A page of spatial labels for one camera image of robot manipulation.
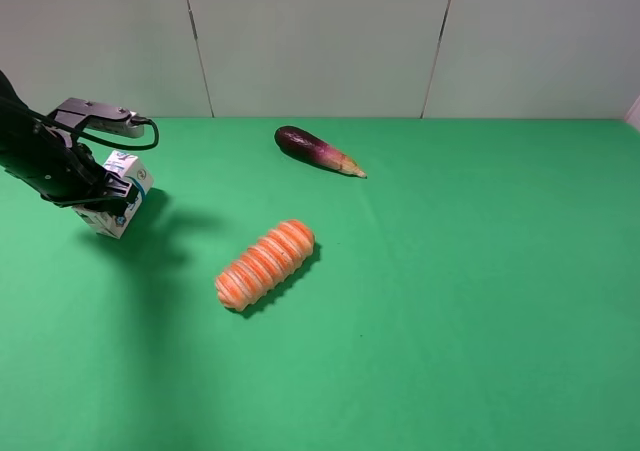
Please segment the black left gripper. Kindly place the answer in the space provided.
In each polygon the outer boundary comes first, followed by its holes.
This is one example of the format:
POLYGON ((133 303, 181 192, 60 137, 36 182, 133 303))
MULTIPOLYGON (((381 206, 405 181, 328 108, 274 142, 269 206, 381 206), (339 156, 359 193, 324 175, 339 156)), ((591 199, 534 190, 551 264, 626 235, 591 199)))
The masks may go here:
POLYGON ((1 166, 5 172, 57 205, 81 207, 123 216, 138 196, 131 184, 104 171, 66 134, 48 130, 32 118, 1 116, 1 166))

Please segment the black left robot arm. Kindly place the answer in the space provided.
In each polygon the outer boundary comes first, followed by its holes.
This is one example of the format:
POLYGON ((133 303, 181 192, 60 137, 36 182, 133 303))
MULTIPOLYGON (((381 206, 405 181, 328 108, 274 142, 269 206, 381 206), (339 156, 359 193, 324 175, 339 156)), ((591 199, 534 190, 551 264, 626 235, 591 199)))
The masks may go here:
POLYGON ((126 108, 69 98, 48 115, 31 110, 1 76, 1 166, 57 207, 120 217, 139 196, 131 182, 95 161, 87 128, 138 138, 145 120, 126 108))

